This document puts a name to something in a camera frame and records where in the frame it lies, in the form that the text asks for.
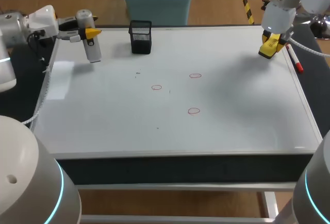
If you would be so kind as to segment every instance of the yellow black caution tape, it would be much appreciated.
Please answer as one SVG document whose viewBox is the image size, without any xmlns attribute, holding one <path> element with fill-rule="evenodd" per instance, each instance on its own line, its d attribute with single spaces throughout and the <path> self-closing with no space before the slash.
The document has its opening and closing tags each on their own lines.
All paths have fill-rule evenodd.
<svg viewBox="0 0 330 224">
<path fill-rule="evenodd" d="M 245 9 L 245 12 L 246 12 L 246 16 L 248 17 L 247 19 L 249 20 L 249 24 L 254 25 L 254 19 L 253 19 L 253 16 L 252 16 L 250 5 L 249 5 L 249 3 L 247 1 L 248 0 L 243 0 L 243 4 L 244 4 L 244 9 Z"/>
</svg>

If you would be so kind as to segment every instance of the black cable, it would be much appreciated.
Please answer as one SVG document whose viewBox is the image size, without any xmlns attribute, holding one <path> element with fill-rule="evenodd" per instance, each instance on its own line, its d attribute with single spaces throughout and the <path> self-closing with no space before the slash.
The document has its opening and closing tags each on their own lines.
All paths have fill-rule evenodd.
<svg viewBox="0 0 330 224">
<path fill-rule="evenodd" d="M 36 43 L 36 49 L 33 48 L 31 45 L 31 38 L 33 37 L 35 43 Z M 39 55 L 39 39 L 40 39 L 40 33 L 38 31 L 35 31 L 27 36 L 27 45 L 29 48 L 35 53 L 36 58 L 38 61 L 40 61 L 44 66 L 48 66 L 48 64 L 45 62 L 44 58 Z"/>
</svg>

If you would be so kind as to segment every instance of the glowing cyan ring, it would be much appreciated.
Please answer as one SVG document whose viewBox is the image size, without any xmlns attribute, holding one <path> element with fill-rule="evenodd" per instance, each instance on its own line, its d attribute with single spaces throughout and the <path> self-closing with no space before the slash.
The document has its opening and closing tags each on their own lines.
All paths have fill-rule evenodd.
<svg viewBox="0 0 330 224">
<path fill-rule="evenodd" d="M 328 221 L 324 215 L 322 215 L 322 213 L 319 211 L 319 209 L 316 207 L 315 203 L 313 202 L 313 199 L 310 196 L 309 190 L 308 190 L 308 186 L 307 186 L 307 171 L 305 174 L 305 186 L 306 186 L 306 192 L 308 195 L 308 198 L 310 200 L 311 205 L 314 207 L 315 211 L 319 214 L 319 216 L 321 216 L 321 218 L 325 221 L 325 223 L 330 224 L 330 221 Z"/>
<path fill-rule="evenodd" d="M 64 177 L 63 177 L 63 171 L 62 171 L 62 168 L 60 167 L 60 165 L 57 163 L 58 167 L 60 168 L 60 172 L 61 172 L 61 191 L 60 191 L 60 196 L 58 197 L 58 200 L 57 200 L 57 203 L 55 205 L 55 208 L 53 209 L 51 215 L 48 217 L 47 221 L 44 223 L 44 224 L 48 224 L 52 218 L 54 217 L 57 209 L 58 209 L 58 206 L 60 205 L 60 202 L 61 202 L 61 199 L 62 199 L 62 196 L 63 196 L 63 190 L 64 190 Z"/>
<path fill-rule="evenodd" d="M 5 59 L 2 59 L 2 60 L 0 60 L 0 62 L 5 62 L 5 61 L 8 61 L 8 60 L 10 60 L 10 58 L 8 57 L 8 58 L 5 58 Z"/>
</svg>

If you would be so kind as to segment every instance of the white cable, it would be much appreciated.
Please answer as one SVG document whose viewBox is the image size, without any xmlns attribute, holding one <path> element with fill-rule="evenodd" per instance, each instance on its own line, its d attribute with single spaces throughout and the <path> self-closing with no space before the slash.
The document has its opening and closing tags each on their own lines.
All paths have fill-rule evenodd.
<svg viewBox="0 0 330 224">
<path fill-rule="evenodd" d="M 46 69 L 45 77 L 47 77 L 47 72 L 49 72 L 49 74 L 48 74 L 48 80 L 47 80 L 47 83 L 46 83 L 46 90 L 45 90 L 45 94 L 44 94 L 44 96 L 41 100 L 41 103 L 39 105 L 39 108 L 38 108 L 37 112 L 30 119 L 22 122 L 22 124 L 24 124 L 24 125 L 27 125 L 27 124 L 31 123 L 33 120 L 35 120 L 38 117 L 39 112 L 40 112 L 40 110 L 41 110 L 41 108 L 42 108 L 42 106 L 43 106 L 43 104 L 46 100 L 47 93 L 48 93 L 48 90 L 49 90 L 49 87 L 50 87 L 49 85 L 50 85 L 50 82 L 51 82 L 51 72 L 49 70 L 49 67 L 47 67 L 47 69 Z"/>
<path fill-rule="evenodd" d="M 317 52 L 315 50 L 311 50 L 310 48 L 298 43 L 297 41 L 293 40 L 291 37 L 289 39 L 290 42 L 292 42 L 294 45 L 297 45 L 298 47 L 302 48 L 303 50 L 306 50 L 312 54 L 315 54 L 315 55 L 319 55 L 319 56 L 324 56 L 324 57 L 330 57 L 330 55 L 328 54 L 323 54 L 323 53 L 320 53 L 320 52 Z"/>
</svg>

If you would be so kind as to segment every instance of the red marker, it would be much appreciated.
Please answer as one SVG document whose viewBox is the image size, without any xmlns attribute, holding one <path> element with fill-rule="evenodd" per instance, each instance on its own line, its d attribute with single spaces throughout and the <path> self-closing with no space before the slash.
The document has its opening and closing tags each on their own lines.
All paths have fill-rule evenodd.
<svg viewBox="0 0 330 224">
<path fill-rule="evenodd" d="M 303 72 L 304 72 L 303 66 L 302 66 L 301 63 L 299 62 L 298 57 L 297 57 L 297 55 L 295 54 L 295 52 L 294 52 L 292 46 L 291 46 L 290 44 L 287 44 L 287 45 L 286 45 L 286 48 L 287 48 L 289 54 L 291 55 L 291 57 L 292 57 L 292 59 L 293 59 L 293 61 L 294 61 L 294 64 L 295 64 L 295 66 L 297 67 L 298 72 L 299 72 L 299 73 L 303 73 Z"/>
</svg>

